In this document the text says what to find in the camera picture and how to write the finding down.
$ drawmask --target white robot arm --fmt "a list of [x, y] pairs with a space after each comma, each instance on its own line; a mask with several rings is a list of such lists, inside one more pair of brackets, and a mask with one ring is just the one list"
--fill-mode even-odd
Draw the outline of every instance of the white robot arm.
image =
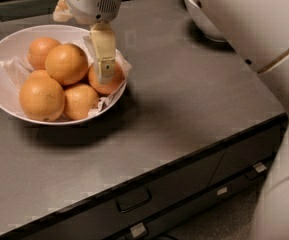
[[[80, 22], [107, 26], [117, 15], [120, 1], [67, 3]], [[289, 117], [289, 0], [194, 1], [280, 100]], [[289, 127], [259, 198], [250, 239], [289, 239]]]

